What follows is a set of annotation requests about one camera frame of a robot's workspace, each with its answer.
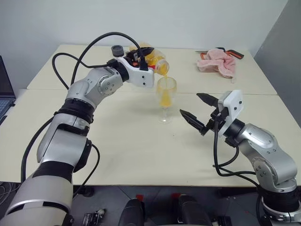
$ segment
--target pliers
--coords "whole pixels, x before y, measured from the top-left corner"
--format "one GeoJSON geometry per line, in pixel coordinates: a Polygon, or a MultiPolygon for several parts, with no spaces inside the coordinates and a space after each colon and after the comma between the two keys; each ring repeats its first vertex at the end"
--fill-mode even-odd
{"type": "MultiPolygon", "coordinates": [[[[232,55],[232,56],[234,56],[234,57],[236,57],[237,59],[240,59],[240,60],[242,58],[244,58],[244,56],[245,56],[245,55],[243,55],[241,53],[238,53],[237,51],[232,50],[232,49],[229,49],[229,50],[226,51],[224,47],[216,47],[216,48],[219,48],[219,49],[223,50],[226,54],[232,55]]],[[[208,50],[199,50],[199,51],[196,51],[196,53],[200,53],[202,60],[205,60],[204,55],[207,52],[208,52],[208,50]]]]}

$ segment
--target wine glass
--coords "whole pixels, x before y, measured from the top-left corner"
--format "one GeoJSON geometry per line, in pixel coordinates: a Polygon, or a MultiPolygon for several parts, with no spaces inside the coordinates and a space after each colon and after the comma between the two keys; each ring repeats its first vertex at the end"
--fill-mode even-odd
{"type": "Polygon", "coordinates": [[[158,80],[156,94],[162,111],[159,116],[159,122],[163,124],[170,123],[172,116],[170,107],[174,102],[174,97],[177,91],[177,82],[171,77],[163,77],[158,80]]]}

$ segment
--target laptop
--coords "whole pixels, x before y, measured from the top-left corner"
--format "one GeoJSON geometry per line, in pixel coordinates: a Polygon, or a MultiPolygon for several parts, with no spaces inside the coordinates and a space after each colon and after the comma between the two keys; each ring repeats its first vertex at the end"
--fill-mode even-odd
{"type": "Polygon", "coordinates": [[[2,57],[0,56],[0,119],[16,100],[2,57]]]}

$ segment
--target black cable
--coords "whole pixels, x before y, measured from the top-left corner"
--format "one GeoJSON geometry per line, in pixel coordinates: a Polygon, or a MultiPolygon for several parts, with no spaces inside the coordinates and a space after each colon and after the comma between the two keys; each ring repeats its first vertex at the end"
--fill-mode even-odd
{"type": "MultiPolygon", "coordinates": [[[[52,67],[53,67],[53,70],[55,71],[55,74],[57,75],[57,77],[58,77],[58,79],[61,81],[61,83],[66,87],[66,89],[69,89],[69,86],[66,84],[66,82],[62,79],[62,77],[60,76],[60,74],[59,74],[59,72],[57,71],[57,69],[56,69],[56,66],[55,66],[55,60],[56,60],[56,58],[58,57],[58,56],[68,56],[68,57],[71,57],[71,58],[73,58],[73,59],[75,59],[75,60],[79,60],[77,57],[75,57],[75,56],[73,56],[73,55],[71,55],[71,54],[69,54],[69,53],[57,53],[57,54],[55,54],[53,57],[52,57],[52,67]]],[[[105,64],[105,65],[91,65],[91,66],[89,66],[89,65],[86,65],[84,62],[82,62],[82,61],[80,61],[80,63],[84,66],[84,67],[86,67],[86,68],[99,68],[99,67],[106,67],[106,66],[108,66],[107,64],[105,64]]]]}
{"type": "Polygon", "coordinates": [[[236,147],[236,152],[235,152],[235,155],[233,156],[233,158],[230,159],[230,160],[227,161],[227,162],[224,162],[224,163],[222,163],[222,164],[219,164],[218,167],[220,168],[220,167],[227,166],[227,165],[233,163],[233,162],[235,161],[235,159],[238,157],[238,155],[239,155],[239,147],[237,146],[237,147],[236,147]]]}
{"type": "Polygon", "coordinates": [[[76,76],[76,72],[77,72],[77,69],[79,67],[79,64],[81,62],[81,60],[84,58],[85,54],[88,52],[88,50],[93,46],[95,45],[98,41],[100,41],[101,39],[105,38],[105,37],[108,37],[108,36],[112,36],[112,35],[118,35],[118,36],[122,36],[128,40],[130,40],[132,43],[135,44],[135,46],[137,47],[138,51],[139,51],[139,54],[140,54],[140,62],[141,63],[145,63],[145,58],[144,58],[144,54],[140,48],[140,46],[138,45],[138,43],[132,39],[130,36],[126,35],[126,34],[123,34],[123,33],[120,33],[120,32],[109,32],[109,33],[106,33],[106,34],[103,34],[101,36],[99,36],[98,38],[96,38],[94,41],[92,41],[86,48],[85,50],[82,52],[82,54],[80,55],[75,67],[74,67],[74,71],[73,71],[73,74],[72,74],[72,79],[71,79],[71,85],[74,83],[74,80],[75,80],[75,76],[76,76]]]}
{"type": "MultiPolygon", "coordinates": [[[[225,172],[227,172],[227,173],[233,173],[232,171],[230,171],[230,170],[228,170],[228,169],[225,169],[225,168],[223,168],[223,167],[220,167],[220,170],[223,170],[223,171],[225,171],[225,172]]],[[[247,177],[245,177],[245,176],[243,176],[243,175],[240,175],[240,174],[238,174],[238,175],[236,175],[236,176],[237,176],[237,177],[240,177],[240,178],[242,178],[242,179],[245,179],[245,180],[247,180],[247,181],[249,181],[249,182],[251,182],[251,183],[254,184],[257,188],[260,187],[259,184],[257,184],[255,181],[253,181],[253,180],[250,179],[250,178],[247,178],[247,177]]]]}
{"type": "Polygon", "coordinates": [[[23,158],[22,158],[22,163],[21,163],[21,184],[26,180],[26,161],[27,161],[27,157],[29,154],[30,149],[32,148],[32,145],[34,144],[35,140],[38,138],[38,136],[40,135],[40,133],[46,128],[47,125],[49,125],[49,123],[51,123],[51,121],[53,120],[53,117],[51,117],[47,122],[45,122],[40,128],[39,130],[34,134],[34,136],[32,137],[32,139],[30,140],[23,158]]]}
{"type": "Polygon", "coordinates": [[[258,197],[256,200],[256,217],[257,217],[259,225],[263,226],[263,223],[261,222],[261,216],[260,216],[260,203],[261,203],[261,195],[258,194],[258,197]]]}
{"type": "Polygon", "coordinates": [[[86,182],[90,179],[90,177],[92,176],[92,174],[94,173],[94,171],[96,170],[96,168],[97,168],[97,166],[98,166],[98,164],[99,164],[99,161],[100,161],[100,153],[99,153],[99,150],[98,150],[98,148],[97,148],[94,144],[92,144],[92,147],[93,147],[93,148],[96,150],[96,152],[97,152],[97,162],[96,162],[94,168],[92,169],[91,173],[90,173],[90,174],[88,175],[88,177],[86,178],[86,180],[82,183],[81,186],[79,186],[79,188],[76,190],[76,192],[73,193],[73,197],[75,197],[75,196],[81,191],[81,189],[83,188],[83,186],[85,186],[86,182]]]}
{"type": "Polygon", "coordinates": [[[252,172],[252,171],[238,171],[238,172],[231,172],[231,173],[221,173],[220,172],[220,167],[218,165],[218,158],[217,158],[218,124],[219,124],[218,121],[215,120],[215,122],[214,122],[213,157],[214,157],[214,167],[215,167],[215,170],[216,170],[217,174],[221,177],[237,176],[237,175],[240,175],[240,174],[256,175],[255,172],[252,172]]]}

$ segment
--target glass stem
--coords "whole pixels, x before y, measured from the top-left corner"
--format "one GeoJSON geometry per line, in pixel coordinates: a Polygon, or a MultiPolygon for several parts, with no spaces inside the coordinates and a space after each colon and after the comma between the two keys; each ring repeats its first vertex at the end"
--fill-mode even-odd
{"type": "Polygon", "coordinates": [[[162,117],[163,117],[164,119],[167,118],[167,112],[168,112],[168,107],[163,107],[163,115],[162,115],[162,117]]]}

